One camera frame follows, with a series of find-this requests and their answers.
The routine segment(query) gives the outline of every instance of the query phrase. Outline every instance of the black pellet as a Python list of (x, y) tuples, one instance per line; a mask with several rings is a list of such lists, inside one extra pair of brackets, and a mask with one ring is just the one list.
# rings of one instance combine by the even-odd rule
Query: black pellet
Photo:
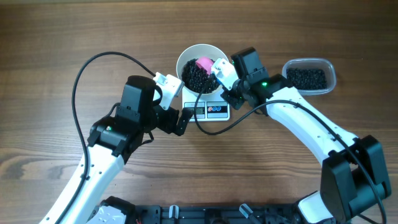
[[(209, 80), (209, 77), (205, 69), (199, 68), (196, 65), (196, 61), (197, 59), (192, 59), (184, 65), (182, 72), (182, 81), (184, 81), (185, 86), (188, 89), (199, 93), (205, 87), (205, 84)], [(218, 83), (212, 83), (209, 88), (204, 91), (204, 94), (211, 93), (212, 91), (217, 89), (219, 85), (220, 84)]]
[(288, 68), (287, 79), (298, 90), (322, 90), (327, 88), (325, 72), (319, 68)]

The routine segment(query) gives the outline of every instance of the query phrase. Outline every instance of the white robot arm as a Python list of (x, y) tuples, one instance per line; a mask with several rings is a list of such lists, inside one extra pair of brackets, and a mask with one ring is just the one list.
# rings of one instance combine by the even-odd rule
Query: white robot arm
[[(378, 141), (372, 136), (359, 139), (337, 126), (304, 100), (282, 75), (269, 78), (254, 48), (231, 58), (233, 64), (219, 58), (211, 68), (213, 78), (223, 86), (221, 97), (236, 110), (247, 101), (283, 124), (322, 165), (320, 192), (298, 203), (307, 223), (332, 217), (347, 222), (376, 203), (383, 211), (381, 199), (391, 194), (391, 185)], [(351, 171), (350, 163), (359, 168)]]
[[(83, 156), (67, 186), (40, 224), (86, 223), (109, 183), (123, 169), (130, 154), (142, 144), (144, 132), (150, 133), (150, 130), (159, 128), (168, 134), (182, 135), (192, 116), (191, 112), (183, 110), (177, 123), (178, 111), (171, 108), (170, 104), (183, 86), (184, 83), (172, 75), (164, 76), (156, 73), (153, 81), (145, 77), (129, 77), (124, 87), (122, 101), (117, 105), (116, 116), (104, 117), (91, 128), (88, 138), (89, 164), (85, 164)], [(145, 102), (143, 100), (145, 96), (151, 97), (152, 100)], [(134, 119), (148, 114), (145, 120), (151, 122)], [(79, 186), (84, 166), (88, 166), (88, 177), (67, 213), (59, 220)], [(113, 214), (101, 218), (100, 221), (118, 223), (125, 217)]]

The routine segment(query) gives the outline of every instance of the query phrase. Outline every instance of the black cable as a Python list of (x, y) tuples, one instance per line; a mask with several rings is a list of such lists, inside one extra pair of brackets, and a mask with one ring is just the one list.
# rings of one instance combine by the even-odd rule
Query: black cable
[[(370, 185), (370, 187), (372, 188), (373, 194), (376, 198), (376, 202), (379, 205), (379, 209), (380, 209), (380, 213), (381, 213), (381, 217), (382, 217), (382, 224), (386, 224), (387, 223), (387, 215), (386, 215), (386, 211), (384, 209), (383, 203), (381, 202), (381, 198), (376, 190), (376, 186), (374, 185), (374, 182), (372, 181), (371, 177), (369, 176), (368, 172), (366, 171), (365, 167), (362, 165), (361, 161), (359, 161), (359, 159), (355, 156), (355, 154), (353, 152), (351, 152), (351, 150), (349, 149), (349, 147), (347, 146), (347, 144), (340, 138), (340, 135), (336, 134), (334, 132), (334, 130), (332, 130), (322, 119), (320, 119), (314, 112), (310, 111), (308, 108), (302, 106), (299, 103), (294, 103), (292, 101), (289, 100), (272, 100), (272, 101), (268, 101), (266, 103), (263, 103), (255, 108), (253, 108), (251, 111), (247, 112), (245, 115), (243, 115), (242, 117), (240, 117), (237, 121), (235, 121), (233, 124), (229, 125), (228, 127), (222, 129), (221, 131), (217, 131), (217, 132), (208, 132), (206, 130), (204, 130), (197, 119), (197, 114), (196, 114), (196, 110), (197, 110), (197, 105), (199, 102), (199, 98), (201, 97), (202, 93), (204, 92), (204, 90), (206, 89), (206, 85), (205, 87), (202, 89), (202, 91), (199, 93), (197, 100), (195, 102), (195, 107), (193, 109), (193, 115), (195, 118), (195, 123), (197, 124), (198, 128), (200, 129), (200, 131), (202, 131), (205, 134), (208, 135), (217, 135), (217, 134), (221, 134), (224, 133), (226, 131), (228, 131), (229, 129), (235, 127), (237, 124), (239, 124), (244, 118), (247, 118), (250, 114), (252, 114), (253, 112), (255, 112), (256, 110), (258, 110), (259, 108), (263, 107), (263, 106), (267, 106), (267, 105), (271, 105), (274, 103), (288, 103), (291, 105), (294, 105), (296, 108), (300, 108), (302, 110), (304, 110), (305, 112), (307, 112), (309, 115), (311, 115), (313, 118), (315, 118), (343, 147), (344, 149), (346, 149), (347, 153), (354, 159), (355, 163), (357, 163), (358, 167), (361, 169), (362, 173), (364, 174), (368, 184)], [(365, 217), (363, 215), (358, 215), (359, 217), (365, 219), (366, 221), (370, 222), (370, 223), (376, 223), (375, 221), (371, 220), (368, 217)]]
[(76, 128), (77, 128), (77, 132), (79, 134), (80, 137), (80, 141), (81, 141), (81, 145), (83, 146), (83, 153), (85, 155), (85, 164), (84, 164), (84, 171), (83, 174), (81, 175), (81, 180), (80, 183), (75, 191), (75, 193), (73, 194), (72, 198), (70, 199), (68, 205), (65, 207), (65, 209), (63, 210), (63, 212), (61, 213), (61, 215), (58, 217), (57, 221), (55, 222), (56, 224), (60, 223), (62, 221), (62, 219), (64, 218), (64, 216), (67, 214), (67, 212), (69, 211), (69, 208), (72, 206), (72, 204), (74, 203), (74, 201), (76, 200), (81, 188), (83, 187), (83, 184), (86, 180), (86, 176), (88, 173), (88, 158), (89, 158), (89, 152), (87, 150), (87, 146), (85, 143), (85, 139), (83, 137), (83, 133), (81, 132), (80, 129), (80, 125), (79, 125), (79, 121), (77, 119), (77, 114), (76, 114), (76, 105), (75, 105), (75, 98), (76, 98), (76, 88), (77, 88), (77, 83), (79, 82), (80, 76), (83, 73), (84, 69), (87, 67), (87, 65), (92, 62), (93, 60), (95, 60), (96, 58), (99, 58), (101, 56), (104, 55), (120, 55), (123, 57), (126, 57), (130, 60), (132, 60), (133, 62), (136, 62), (139, 66), (141, 66), (141, 68), (143, 68), (145, 71), (147, 71), (149, 74), (151, 74), (153, 77), (155, 77), (156, 75), (151, 72), (147, 67), (145, 67), (143, 64), (141, 64), (138, 60), (136, 60), (135, 58), (126, 55), (124, 53), (120, 53), (120, 52), (103, 52), (100, 53), (98, 55), (93, 56), (92, 58), (88, 59), (88, 61), (81, 67), (80, 71), (78, 72), (77, 76), (76, 76), (76, 80), (75, 80), (75, 84), (73, 84), (73, 89), (72, 89), (72, 113), (73, 113), (73, 119), (75, 120), (75, 124), (76, 124)]
[(145, 145), (145, 144), (149, 144), (149, 143), (151, 143), (151, 142), (153, 142), (155, 140), (154, 135), (152, 134), (152, 132), (149, 131), (148, 134), (149, 134), (150, 140), (146, 140), (146, 141), (142, 142), (141, 146)]
[(105, 118), (108, 118), (109, 116), (111, 116), (111, 114), (113, 113), (113, 110), (114, 110), (117, 106), (120, 106), (120, 103), (115, 103), (115, 104), (112, 106), (111, 111), (109, 111), (109, 113), (108, 113), (107, 115), (103, 116), (101, 119), (105, 119)]
[(255, 113), (255, 114), (258, 114), (258, 115), (264, 115), (263, 113), (260, 113), (260, 112), (258, 112), (258, 111), (255, 111), (254, 113)]
[(156, 86), (155, 86), (155, 90), (158, 92), (158, 94), (160, 95), (160, 97), (159, 97), (159, 99), (154, 100), (154, 101), (152, 102), (152, 106), (157, 106), (157, 105), (159, 105), (160, 102), (161, 102), (162, 99), (163, 99), (163, 92), (162, 92), (161, 87), (158, 86), (158, 85), (156, 85)]

